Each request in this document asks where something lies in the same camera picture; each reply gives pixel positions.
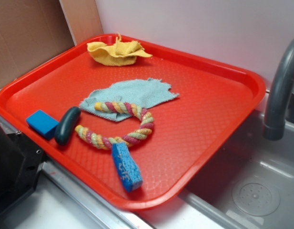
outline cardboard box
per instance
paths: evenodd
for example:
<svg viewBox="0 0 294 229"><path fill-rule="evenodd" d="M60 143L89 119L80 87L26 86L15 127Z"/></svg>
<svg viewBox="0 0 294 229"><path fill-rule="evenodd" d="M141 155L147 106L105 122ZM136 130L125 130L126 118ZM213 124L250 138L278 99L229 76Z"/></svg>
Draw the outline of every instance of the cardboard box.
<svg viewBox="0 0 294 229"><path fill-rule="evenodd" d="M0 88L72 46L59 1L0 1Z"/></svg>

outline rope toy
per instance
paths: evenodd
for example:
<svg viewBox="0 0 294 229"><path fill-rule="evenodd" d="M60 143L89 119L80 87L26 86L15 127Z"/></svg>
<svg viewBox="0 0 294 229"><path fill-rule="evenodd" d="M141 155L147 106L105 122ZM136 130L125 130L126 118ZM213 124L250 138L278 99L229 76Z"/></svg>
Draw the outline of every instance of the rope toy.
<svg viewBox="0 0 294 229"><path fill-rule="evenodd" d="M112 149L112 157L123 187L131 192L142 185L142 177L138 166L130 155L129 147L136 145L152 133L153 117L145 108L136 104L122 102L97 102L95 110L107 113L120 113L135 116L141 121L139 129L123 137L104 137L82 125L75 128L79 137L98 149Z"/></svg>
<svg viewBox="0 0 294 229"><path fill-rule="evenodd" d="M82 125L76 126L75 132L79 135L79 137L83 141L98 149L112 149L113 144L120 142L124 142L127 147L131 147L133 145L137 145L141 140L146 139L147 136L152 133L152 129L154 127L153 117L152 114L145 108L141 108L136 104L122 102L97 102L94 107L95 110L106 113L130 114L131 116L137 117L141 121L139 129L124 135L123 137L117 136L114 138L96 134Z"/></svg>

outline red tray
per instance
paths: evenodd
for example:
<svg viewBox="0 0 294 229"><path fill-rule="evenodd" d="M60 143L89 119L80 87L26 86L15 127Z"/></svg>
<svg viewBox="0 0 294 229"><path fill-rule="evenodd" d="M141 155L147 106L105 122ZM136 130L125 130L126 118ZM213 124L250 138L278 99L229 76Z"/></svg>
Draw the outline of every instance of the red tray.
<svg viewBox="0 0 294 229"><path fill-rule="evenodd" d="M153 57L138 57L134 65L103 66L87 53L87 42L113 44L115 38L116 34L91 38L4 87L0 115L113 205L152 208L181 191L262 100L265 85L248 70L140 40ZM123 42L132 40L122 36ZM180 96L149 109L154 132L130 149L144 183L131 193L122 187L109 151L88 145L75 133L67 146L58 146L26 123L39 109L60 120L96 89L150 77L171 84L171 92ZM115 123L86 112L79 123L104 136L124 135L139 125L136 118Z"/></svg>

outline yellow rag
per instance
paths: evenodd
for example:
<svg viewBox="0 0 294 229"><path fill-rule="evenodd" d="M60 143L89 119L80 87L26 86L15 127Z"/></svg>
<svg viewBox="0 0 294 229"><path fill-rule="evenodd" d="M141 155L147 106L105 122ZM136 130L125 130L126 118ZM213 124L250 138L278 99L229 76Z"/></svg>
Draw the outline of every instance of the yellow rag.
<svg viewBox="0 0 294 229"><path fill-rule="evenodd" d="M103 42L87 43L88 52L92 58L106 66L124 66L134 64L136 57L151 57L137 41L122 42L122 37L116 37L114 45L107 46Z"/></svg>

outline light blue cloth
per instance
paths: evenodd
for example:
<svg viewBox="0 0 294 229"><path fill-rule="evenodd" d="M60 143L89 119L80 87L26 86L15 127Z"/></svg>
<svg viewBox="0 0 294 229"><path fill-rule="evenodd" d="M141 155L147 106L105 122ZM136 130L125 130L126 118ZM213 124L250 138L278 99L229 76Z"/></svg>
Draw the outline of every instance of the light blue cloth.
<svg viewBox="0 0 294 229"><path fill-rule="evenodd" d="M150 108L179 96L169 92L171 85L162 80L128 80L112 84L109 88L93 91L88 98L80 103L80 109L94 115L119 122L129 114L105 113L94 108L96 102L128 102L143 108Z"/></svg>

